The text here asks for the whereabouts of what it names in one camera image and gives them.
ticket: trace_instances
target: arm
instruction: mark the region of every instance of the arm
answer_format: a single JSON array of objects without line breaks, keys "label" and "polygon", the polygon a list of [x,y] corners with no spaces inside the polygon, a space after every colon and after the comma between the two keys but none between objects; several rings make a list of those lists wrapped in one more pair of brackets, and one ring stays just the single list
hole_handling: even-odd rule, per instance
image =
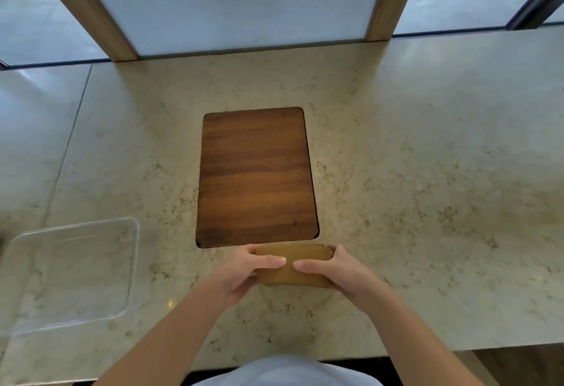
[{"label": "arm", "polygon": [[341,245],[329,261],[300,260],[294,268],[327,276],[368,315],[405,386],[482,385],[387,284]]},{"label": "arm", "polygon": [[168,315],[95,383],[96,386],[178,386],[222,312],[257,282],[257,268],[279,268],[283,257],[255,255],[255,246],[234,256],[194,285]]}]

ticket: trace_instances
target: plastic container lid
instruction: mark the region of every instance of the plastic container lid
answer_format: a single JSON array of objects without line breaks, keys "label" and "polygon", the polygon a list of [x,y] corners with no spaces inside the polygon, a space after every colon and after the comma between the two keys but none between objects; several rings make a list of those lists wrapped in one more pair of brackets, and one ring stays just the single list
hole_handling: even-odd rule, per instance
[{"label": "plastic container lid", "polygon": [[133,287],[133,218],[46,228],[13,238],[0,258],[0,333],[115,318]]}]

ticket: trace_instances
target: person's left hand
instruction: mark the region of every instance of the person's left hand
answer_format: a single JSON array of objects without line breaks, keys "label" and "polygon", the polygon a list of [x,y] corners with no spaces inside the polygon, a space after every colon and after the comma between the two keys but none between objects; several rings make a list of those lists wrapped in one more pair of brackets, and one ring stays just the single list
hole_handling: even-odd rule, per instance
[{"label": "person's left hand", "polygon": [[225,308],[237,304],[257,283],[251,274],[258,268],[280,268],[286,264],[284,257],[257,255],[258,245],[237,247],[230,259],[216,268],[204,281],[219,290]]}]

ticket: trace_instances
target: kitchen counter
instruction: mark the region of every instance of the kitchen counter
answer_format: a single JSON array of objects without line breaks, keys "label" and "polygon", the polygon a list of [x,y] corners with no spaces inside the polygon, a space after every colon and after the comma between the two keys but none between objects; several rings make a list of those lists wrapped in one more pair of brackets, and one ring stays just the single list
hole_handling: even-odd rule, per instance
[{"label": "kitchen counter", "polygon": [[[93,65],[46,225],[135,217],[131,306],[12,338],[0,384],[100,376],[226,258],[194,242],[215,111],[303,108],[317,241],[342,243],[451,349],[564,341],[563,89],[563,27]],[[194,369],[277,353],[385,349],[332,290],[256,287]]]}]

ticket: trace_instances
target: hand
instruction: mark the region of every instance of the hand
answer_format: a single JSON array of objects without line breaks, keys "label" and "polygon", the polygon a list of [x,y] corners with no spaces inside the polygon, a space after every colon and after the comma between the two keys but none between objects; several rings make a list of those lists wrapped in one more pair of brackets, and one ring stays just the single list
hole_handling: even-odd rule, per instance
[{"label": "hand", "polygon": [[214,292],[229,308],[239,302],[257,283],[257,276],[251,274],[258,268],[280,268],[286,264],[284,257],[257,255],[257,245],[237,247],[231,258],[216,268],[203,282],[214,287]]},{"label": "hand", "polygon": [[345,251],[343,245],[335,247],[333,258],[328,261],[298,260],[294,268],[303,273],[318,273],[332,280],[337,289],[358,309],[366,312],[374,291],[385,289],[380,281],[363,263]]}]

